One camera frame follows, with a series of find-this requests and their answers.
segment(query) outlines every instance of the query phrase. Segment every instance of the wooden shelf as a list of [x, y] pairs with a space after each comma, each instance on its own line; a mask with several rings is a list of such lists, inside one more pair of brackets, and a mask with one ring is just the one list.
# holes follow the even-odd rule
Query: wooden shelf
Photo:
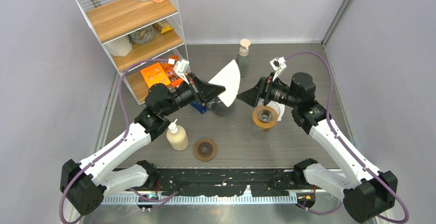
[[113, 57], [118, 71], [122, 72], [134, 63], [152, 58], [183, 43], [183, 40], [174, 30], [160, 34], [159, 31], [155, 29], [155, 32], [156, 34], [150, 42], [146, 44], [134, 43], [133, 49], [128, 55], [123, 57]]
[[176, 12], [169, 0], [161, 3], [117, 0], [86, 14], [101, 43], [105, 43]]
[[143, 103], [149, 93], [149, 87], [142, 77], [141, 71], [136, 71], [125, 77], [132, 88], [133, 94], [138, 99], [138, 103]]

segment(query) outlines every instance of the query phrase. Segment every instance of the orange package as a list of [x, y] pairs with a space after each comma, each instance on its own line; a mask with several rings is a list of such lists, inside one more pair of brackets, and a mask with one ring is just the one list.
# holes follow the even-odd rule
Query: orange package
[[150, 88], [153, 84], [162, 83], [165, 85], [171, 85], [171, 81], [167, 76], [160, 63], [155, 63], [149, 67], [141, 70], [142, 77]]
[[[178, 61], [178, 56], [176, 55], [170, 56], [169, 58]], [[170, 79], [172, 87], [177, 87], [183, 82], [183, 79], [177, 76], [176, 73], [174, 72], [174, 65], [170, 63], [164, 63], [162, 64], [162, 68], [167, 74], [167, 77]]]

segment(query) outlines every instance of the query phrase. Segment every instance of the beige bottle cap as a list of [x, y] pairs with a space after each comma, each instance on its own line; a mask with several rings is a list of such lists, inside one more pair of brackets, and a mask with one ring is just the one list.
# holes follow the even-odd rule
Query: beige bottle cap
[[240, 44], [241, 44], [241, 47], [244, 47], [248, 50], [248, 47], [251, 45], [251, 42], [249, 39], [242, 39]]
[[249, 39], [242, 39], [240, 41], [241, 47], [239, 48], [239, 54], [242, 56], [248, 55], [248, 47], [251, 45]]

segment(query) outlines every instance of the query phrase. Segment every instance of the beige pump bottle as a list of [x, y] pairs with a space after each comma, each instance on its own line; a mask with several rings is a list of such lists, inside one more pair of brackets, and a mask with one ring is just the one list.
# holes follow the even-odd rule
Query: beige pump bottle
[[188, 147], [188, 136], [183, 127], [176, 125], [176, 121], [177, 119], [168, 126], [167, 139], [173, 149], [182, 151]]

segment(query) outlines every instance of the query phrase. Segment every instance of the white wall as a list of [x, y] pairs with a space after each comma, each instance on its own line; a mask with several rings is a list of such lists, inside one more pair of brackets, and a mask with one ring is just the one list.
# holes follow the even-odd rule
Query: white wall
[[397, 176], [409, 223], [436, 219], [435, 4], [353, 0], [327, 45], [357, 147]]
[[114, 68], [74, 0], [0, 0], [1, 223], [60, 223], [62, 164], [94, 149]]
[[343, 0], [179, 0], [188, 43], [320, 42]]

